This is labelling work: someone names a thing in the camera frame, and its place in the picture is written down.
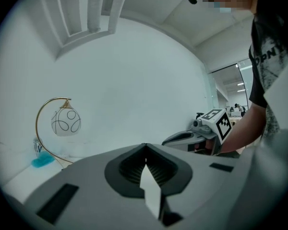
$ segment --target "gray surface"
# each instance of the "gray surface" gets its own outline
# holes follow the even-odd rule
[[[163,229],[164,226],[149,211],[144,199],[122,197],[109,186],[104,177],[108,161],[136,146],[74,163],[35,190],[25,206],[37,212],[65,183],[70,183],[80,188],[56,223],[62,229]],[[210,168],[209,165],[218,162],[234,166],[238,161],[155,146],[186,161],[192,167],[193,177],[184,192],[168,197],[170,209],[183,217],[188,217],[207,202],[230,176],[230,173]]]
[[[231,173],[209,167],[212,163],[235,166],[237,159],[180,152],[179,150],[155,145],[157,148],[187,162],[193,171],[192,180],[185,190],[178,195],[167,197],[168,205],[183,217],[189,216],[201,207],[221,187]]]
[[[58,230],[58,228],[54,227],[52,224],[38,217],[33,211],[25,208],[16,198],[6,195],[6,200],[11,205],[12,209],[25,219],[26,223],[33,227],[33,229]]]
[[[217,136],[217,134],[215,132],[212,132],[212,131],[211,131],[210,134],[205,134],[205,133],[202,133],[202,132],[197,132],[197,134],[205,137],[207,140],[211,140],[211,139],[213,139],[214,137]]]
[[[164,141],[170,140],[170,139],[172,139],[172,138],[174,138],[174,137],[176,137],[176,136],[178,136],[178,135],[180,135],[180,134],[184,134],[184,133],[191,133],[191,134],[193,134],[194,131],[192,131],[192,130],[187,130],[187,131],[184,130],[184,131],[180,131],[180,132],[177,132],[177,133],[175,133],[175,134],[169,136],[169,137],[166,138]]]
[[[70,183],[80,188],[55,224],[62,229],[163,229],[144,199],[122,197],[110,187],[104,176],[107,162],[136,146],[74,163],[35,190],[24,205],[37,212],[58,189]]]
[[[165,146],[175,148],[178,150],[182,150],[182,151],[188,151],[188,145],[189,144],[195,144],[195,143],[197,144],[197,143],[201,143],[202,141],[205,141],[205,140],[206,139],[204,137],[194,133],[194,136],[191,138],[169,142],[169,143],[165,144]]]
[[[166,228],[143,199],[121,197],[104,178],[107,162],[136,146],[76,162],[34,191],[26,208],[36,212],[63,184],[71,183],[80,189],[58,220],[58,229],[236,230],[257,224],[288,188],[288,132],[281,132],[272,142],[265,140],[256,149],[247,148],[238,160],[155,145],[186,161],[193,170],[184,192],[167,198],[171,211],[185,218]],[[212,162],[235,167],[231,173],[220,173],[207,167]]]

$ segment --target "gray robot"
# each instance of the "gray robot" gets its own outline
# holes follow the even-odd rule
[[[139,187],[147,165],[161,189],[159,216]],[[10,204],[39,230],[252,229],[288,190],[288,131],[240,159],[140,144],[84,158]]]
[[[204,149],[207,139],[213,141],[213,149],[209,155],[218,155],[223,141],[232,130],[232,126],[225,109],[213,109],[207,114],[197,113],[191,129],[178,132],[162,142],[163,146],[176,148],[182,151],[194,152],[194,145],[200,144],[196,152],[206,153]]]

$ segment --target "person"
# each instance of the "person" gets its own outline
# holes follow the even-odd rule
[[[239,111],[241,112],[241,116],[243,117],[244,116],[244,114],[245,114],[245,109],[244,109],[244,107],[243,106],[240,106],[239,104],[235,104],[235,108],[238,108],[239,109]]]
[[[231,116],[231,113],[234,112],[234,111],[235,111],[234,108],[231,107],[230,110],[229,110],[229,116]]]
[[[288,0],[209,1],[219,2],[226,8],[250,10],[254,14],[249,49],[253,71],[252,105],[223,143],[222,152],[231,152],[254,142],[260,135],[268,137],[279,131],[264,92],[288,63]],[[206,148],[211,148],[209,142],[206,142]]]

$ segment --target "white wall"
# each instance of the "white wall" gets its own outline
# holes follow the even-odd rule
[[[214,78],[214,80],[216,82],[216,89],[218,90],[219,94],[221,94],[226,100],[229,100],[226,87],[223,84],[222,80],[219,79],[216,74],[213,74],[213,78]]]
[[[241,106],[247,106],[247,98],[245,92],[230,92],[228,93],[229,105],[235,107],[235,104],[239,104]]]
[[[223,97],[223,95],[219,91],[217,92],[217,99],[219,102],[219,108],[225,109],[228,101]]]
[[[210,37],[196,47],[197,57],[215,71],[249,57],[252,17]]]
[[[102,17],[102,30],[108,17]],[[54,62],[22,5],[0,31],[0,184],[35,158],[35,117],[50,98],[72,98],[82,118],[77,136],[59,139],[51,103],[39,121],[46,146],[84,157],[142,142],[161,143],[206,112],[211,93],[202,62],[181,44],[120,19],[114,35],[82,45]]]

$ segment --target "black strip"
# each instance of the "black strip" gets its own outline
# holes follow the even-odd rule
[[[222,171],[226,171],[226,172],[232,172],[232,170],[234,169],[234,167],[232,166],[228,166],[228,165],[223,165],[223,164],[219,164],[219,163],[212,163],[209,165],[209,167],[218,169],[218,170],[222,170]]]
[[[54,224],[78,189],[78,186],[65,184],[36,214]]]
[[[217,71],[221,71],[221,70],[223,70],[223,69],[226,69],[226,68],[229,68],[229,67],[232,67],[232,66],[235,66],[235,65],[237,65],[237,63],[232,64],[232,65],[230,65],[230,66],[228,66],[228,67],[223,67],[223,68],[221,68],[221,69],[219,69],[219,70],[212,71],[211,73],[215,73],[215,72],[217,72]]]
[[[172,212],[168,206],[166,197],[161,193],[159,221],[165,226],[170,226],[183,219],[178,213]]]
[[[195,144],[188,144],[188,151],[194,151],[195,150]]]

